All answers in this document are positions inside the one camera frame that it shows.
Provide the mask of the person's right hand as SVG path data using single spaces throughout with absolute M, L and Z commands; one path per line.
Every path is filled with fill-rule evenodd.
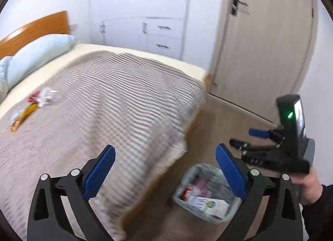
M 294 185 L 301 186 L 300 203 L 302 205 L 314 204 L 321 197 L 323 186 L 318 179 L 315 166 L 312 166 L 309 174 L 290 174 L 290 179 Z

